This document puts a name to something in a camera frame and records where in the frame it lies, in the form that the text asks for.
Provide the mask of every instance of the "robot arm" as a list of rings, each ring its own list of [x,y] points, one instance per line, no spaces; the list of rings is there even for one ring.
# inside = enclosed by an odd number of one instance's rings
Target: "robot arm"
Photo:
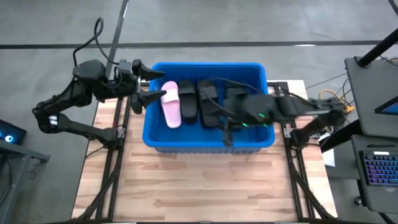
[[[230,130],[242,124],[245,127],[262,126],[274,122],[294,121],[299,116],[318,115],[306,127],[290,132],[292,146],[304,147],[312,134],[320,132],[327,126],[339,126],[344,123],[344,104],[339,99],[305,100],[292,95],[243,95],[225,99],[224,109],[228,112],[224,129],[226,146],[232,145]]]
[[[39,128],[44,133],[68,132],[82,135],[90,140],[98,139],[105,147],[118,144],[122,132],[116,127],[99,129],[89,125],[70,121],[61,112],[72,107],[91,104],[92,96],[100,102],[107,99],[132,96],[132,108],[135,113],[142,113],[142,107],[158,100],[166,91],[146,92],[140,89],[141,79],[160,78],[163,72],[146,68],[140,60],[133,63],[121,60],[115,67],[114,80],[105,75],[105,66],[99,60],[90,60],[73,69],[73,79],[65,90],[37,104],[32,110]]]

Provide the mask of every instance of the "keyboard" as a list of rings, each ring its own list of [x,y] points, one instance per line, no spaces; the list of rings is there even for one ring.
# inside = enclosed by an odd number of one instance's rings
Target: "keyboard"
[[[398,153],[359,152],[368,185],[398,187]]]

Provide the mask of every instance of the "slipper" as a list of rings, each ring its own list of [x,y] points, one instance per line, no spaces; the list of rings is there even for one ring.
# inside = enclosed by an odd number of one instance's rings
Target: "slipper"
[[[197,92],[190,80],[182,80],[178,84],[181,116],[185,123],[195,124],[198,118]]]
[[[239,97],[243,97],[246,94],[247,94],[246,90],[242,86],[239,86],[239,85],[229,84],[229,85],[227,85],[227,87],[225,89],[225,98],[226,99],[239,98]],[[235,123],[232,121],[229,122],[229,128],[231,131],[234,131],[234,132],[240,131],[240,130],[242,130],[241,127],[242,127],[241,123]]]
[[[167,93],[160,98],[167,126],[169,128],[178,128],[181,125],[178,86],[175,82],[169,81],[164,83],[162,90],[167,90]]]
[[[246,90],[239,85],[227,85],[225,89],[225,98],[242,96],[245,94],[247,94]]]
[[[211,98],[218,103],[217,90],[211,81],[203,80],[198,82],[200,122],[204,128],[217,128],[220,126],[220,119],[217,116],[219,109],[209,100]]]

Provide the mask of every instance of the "wire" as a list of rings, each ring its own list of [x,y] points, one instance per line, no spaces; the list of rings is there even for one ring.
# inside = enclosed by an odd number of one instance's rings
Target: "wire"
[[[118,128],[118,127],[123,127],[123,126],[124,126],[123,124],[120,124],[120,125],[116,126],[116,128]],[[124,129],[124,131],[123,131],[121,137],[123,137],[123,135],[125,135],[125,134],[126,134],[126,128]],[[99,147],[98,149],[95,149],[95,150],[92,151],[91,153],[87,154],[86,157],[85,157],[85,159],[87,159],[87,157],[91,156],[92,154],[98,152],[99,150],[105,148],[105,145],[106,145],[106,144],[107,144],[107,143],[105,143],[104,146],[101,146],[101,147]]]
[[[95,149],[95,150],[92,151],[91,153],[87,154],[86,157],[85,157],[85,159],[87,159],[87,157],[91,156],[92,154],[98,152],[99,150],[103,149],[104,147],[105,147],[105,146],[101,146],[101,147],[99,147],[98,149]]]
[[[342,102],[346,103],[348,106],[351,106],[350,103],[348,103],[346,100],[343,100],[342,97],[338,96],[334,91],[331,90],[322,90],[319,94],[319,98],[322,99],[322,96],[324,93],[331,93],[333,94],[333,96],[335,96],[336,98],[338,98],[339,100],[341,100]]]
[[[387,59],[387,58],[385,58],[385,57],[383,57],[383,56],[381,56],[381,55],[380,55],[380,58],[382,58],[383,60],[387,61],[387,62],[390,63],[391,65],[398,67],[398,65],[396,65],[396,64],[394,64],[394,63],[392,63],[392,62],[390,61],[390,60],[394,60],[395,58],[393,58],[393,59]]]
[[[344,81],[343,86],[348,84],[348,78]],[[340,87],[340,89],[337,90],[336,94],[338,94],[338,92],[340,92],[343,89],[343,87]]]
[[[226,82],[229,82],[229,83],[232,83],[232,84],[236,84],[236,85],[240,85],[240,86],[246,86],[246,87],[248,87],[248,88],[250,88],[250,89],[252,89],[252,90],[254,90],[254,91],[256,91],[256,92],[258,92],[260,94],[264,94],[262,91],[254,88],[252,85],[249,85],[249,84],[246,84],[246,83],[240,83],[240,82],[237,82],[237,81],[232,81],[232,80],[229,80],[227,78],[208,78],[206,80],[209,80],[209,81],[210,80],[223,80],[223,81],[226,81]]]
[[[101,27],[99,28],[99,32],[98,32],[98,35],[97,35],[97,27],[98,27],[98,24],[101,24]],[[95,44],[97,45],[97,47],[98,47],[99,51],[101,52],[101,54],[104,55],[104,57],[105,57],[109,62],[111,62],[111,63],[114,64],[114,65],[119,65],[119,63],[112,61],[112,60],[105,54],[104,50],[103,50],[103,49],[101,48],[101,46],[100,46],[100,43],[98,42],[98,36],[102,33],[103,29],[104,29],[104,19],[103,19],[102,17],[99,17],[99,18],[97,19],[97,21],[95,22],[95,26],[94,26],[94,36],[97,35],[97,37],[95,38]]]
[[[35,166],[31,171],[28,171],[28,172],[27,172],[28,174],[30,174],[30,175],[29,175],[29,178],[30,178],[31,180],[34,180],[34,179],[36,178],[36,175],[37,175],[36,169],[38,168],[38,166],[39,166],[40,164],[41,164],[41,162],[38,163],[38,164],[36,164],[36,166]]]
[[[4,204],[4,202],[6,201],[8,195],[10,194],[10,191],[12,189],[12,170],[11,170],[11,162],[10,162],[10,158],[7,157],[7,164],[8,164],[8,173],[9,173],[9,179],[8,179],[8,184],[7,184],[7,190],[4,191],[1,196],[3,197],[1,202],[0,202],[0,208],[2,207],[2,205]]]
[[[114,67],[113,68],[113,72],[114,72],[114,78],[116,78],[116,70],[118,70],[119,68],[118,67]],[[110,89],[114,89],[114,88],[117,88],[121,83],[122,83],[122,80],[123,80],[123,76],[122,75],[120,75],[120,73],[118,72],[118,80],[119,80],[119,82],[117,83],[117,84],[113,84],[113,85],[109,85],[109,84],[107,84],[107,83],[104,83],[104,80],[103,79],[101,79],[101,81],[102,81],[102,84],[106,87],[106,88],[110,88]]]
[[[325,81],[318,82],[318,83],[316,83],[316,84],[314,84],[314,85],[310,85],[310,86],[306,87],[306,90],[309,89],[309,88],[312,88],[312,87],[314,87],[314,86],[321,85],[322,83],[328,82],[328,81],[330,81],[330,80],[334,80],[335,78],[342,77],[343,75],[346,75],[346,74],[347,74],[347,73],[343,73],[343,74],[338,75],[338,76],[335,76],[335,77],[333,77],[333,78],[329,78],[329,79],[327,79],[327,80],[325,80]]]
[[[351,89],[349,89],[347,92],[345,92],[345,91],[344,91],[344,84],[343,84],[343,96],[342,96],[341,98],[344,97],[345,102],[347,102],[346,95],[347,95],[347,93],[349,93],[350,91],[351,91]]]
[[[98,28],[98,24],[101,24],[101,27],[99,28],[99,31],[97,32],[97,28]],[[102,17],[99,17],[97,19],[97,21],[95,22],[95,26],[94,26],[94,36],[92,38],[90,38],[87,42],[85,42],[84,44],[80,45],[79,47],[77,47],[72,55],[73,55],[73,64],[75,65],[75,67],[77,66],[77,60],[76,60],[76,53],[87,47],[87,45],[89,45],[93,40],[95,40],[95,43],[97,45],[97,47],[99,48],[99,51],[101,51],[102,55],[104,55],[104,57],[111,63],[115,64],[115,65],[119,65],[118,63],[112,61],[111,59],[109,59],[109,57],[104,53],[104,51],[102,50],[102,48],[100,47],[100,44],[98,43],[98,37],[101,35],[102,31],[104,30],[104,19]]]

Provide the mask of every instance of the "wooden table surface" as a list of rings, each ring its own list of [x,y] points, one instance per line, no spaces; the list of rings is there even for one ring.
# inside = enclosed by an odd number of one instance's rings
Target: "wooden table surface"
[[[303,81],[289,80],[288,83],[291,92],[307,97]],[[111,127],[115,107],[116,100],[100,103],[95,126]],[[272,222],[297,219],[279,124],[274,125],[275,143],[257,154],[159,154],[142,141],[144,116],[145,113],[134,114],[131,110],[114,221]],[[311,119],[299,118],[298,127],[305,126]],[[99,147],[98,141],[92,141],[88,153]],[[307,147],[303,157],[312,192],[328,212],[336,216],[320,148]],[[106,150],[102,149],[85,161],[72,217],[83,213],[98,193],[105,159]],[[303,193],[300,198],[305,209]]]

